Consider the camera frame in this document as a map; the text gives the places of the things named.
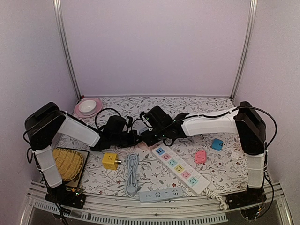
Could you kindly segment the yellow cube socket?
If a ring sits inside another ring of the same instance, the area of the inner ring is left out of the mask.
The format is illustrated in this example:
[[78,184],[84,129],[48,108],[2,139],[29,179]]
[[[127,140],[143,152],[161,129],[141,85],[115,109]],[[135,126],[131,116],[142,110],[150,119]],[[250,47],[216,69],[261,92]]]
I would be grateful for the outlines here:
[[118,166],[122,163],[122,161],[119,159],[119,156],[117,153],[110,153],[106,152],[104,153],[102,164],[105,169],[108,170],[117,170]]

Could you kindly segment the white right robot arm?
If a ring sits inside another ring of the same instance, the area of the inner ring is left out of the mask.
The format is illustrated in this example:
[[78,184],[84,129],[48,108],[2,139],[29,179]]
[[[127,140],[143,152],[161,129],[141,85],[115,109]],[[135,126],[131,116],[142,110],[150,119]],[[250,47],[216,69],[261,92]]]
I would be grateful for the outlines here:
[[217,112],[177,111],[155,106],[142,112],[142,140],[168,144],[220,193],[243,190],[242,200],[260,198],[265,169],[266,125],[248,102]]

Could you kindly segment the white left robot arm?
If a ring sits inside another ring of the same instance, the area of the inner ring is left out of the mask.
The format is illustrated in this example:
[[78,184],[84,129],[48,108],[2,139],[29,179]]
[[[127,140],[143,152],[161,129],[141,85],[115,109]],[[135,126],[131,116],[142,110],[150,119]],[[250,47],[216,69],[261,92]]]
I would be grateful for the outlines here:
[[33,151],[38,170],[53,188],[52,197],[59,203],[66,203],[70,194],[61,186],[62,177],[53,156],[59,139],[68,136],[89,146],[92,151],[103,151],[112,146],[127,148],[142,141],[132,125],[131,117],[125,119],[114,115],[102,126],[91,126],[49,102],[25,120],[23,138]]

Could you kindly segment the pink plug adapter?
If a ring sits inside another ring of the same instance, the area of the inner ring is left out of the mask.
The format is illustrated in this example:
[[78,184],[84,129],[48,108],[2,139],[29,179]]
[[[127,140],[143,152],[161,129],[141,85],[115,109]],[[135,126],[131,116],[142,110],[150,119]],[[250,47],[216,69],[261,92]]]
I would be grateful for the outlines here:
[[207,160],[207,153],[205,150],[200,150],[195,153],[195,163],[203,164]]

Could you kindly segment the light blue cube plug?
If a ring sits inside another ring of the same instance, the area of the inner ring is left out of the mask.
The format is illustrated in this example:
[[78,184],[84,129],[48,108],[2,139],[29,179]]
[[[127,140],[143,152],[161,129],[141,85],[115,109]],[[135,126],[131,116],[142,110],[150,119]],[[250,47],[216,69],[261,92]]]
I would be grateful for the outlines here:
[[217,150],[217,151],[221,151],[223,148],[223,145],[224,145],[224,142],[222,140],[215,138],[215,139],[213,139],[211,148],[214,150]]

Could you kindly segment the light blue power strip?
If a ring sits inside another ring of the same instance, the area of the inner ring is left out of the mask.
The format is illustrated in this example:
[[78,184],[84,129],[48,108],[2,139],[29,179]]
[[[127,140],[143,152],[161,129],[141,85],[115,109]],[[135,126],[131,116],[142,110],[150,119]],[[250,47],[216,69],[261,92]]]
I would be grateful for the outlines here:
[[144,191],[139,193],[141,203],[156,203],[166,200],[181,198],[183,196],[182,188],[173,187],[162,190]]

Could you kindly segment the white power strip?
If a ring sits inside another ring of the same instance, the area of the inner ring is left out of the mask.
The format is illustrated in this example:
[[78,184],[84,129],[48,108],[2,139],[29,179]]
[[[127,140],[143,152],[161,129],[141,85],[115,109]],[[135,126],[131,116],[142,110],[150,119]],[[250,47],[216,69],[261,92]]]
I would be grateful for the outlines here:
[[201,195],[209,190],[210,182],[169,147],[158,147],[151,153],[194,195]]

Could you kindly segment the round pink socket base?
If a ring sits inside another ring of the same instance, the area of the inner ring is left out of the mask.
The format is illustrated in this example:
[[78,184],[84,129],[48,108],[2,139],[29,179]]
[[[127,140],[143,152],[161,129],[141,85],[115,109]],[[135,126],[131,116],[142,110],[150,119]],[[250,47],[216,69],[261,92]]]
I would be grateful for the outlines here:
[[140,142],[137,145],[138,148],[142,149],[142,150],[153,150],[157,147],[157,145],[152,145],[152,146],[148,146],[145,142]]

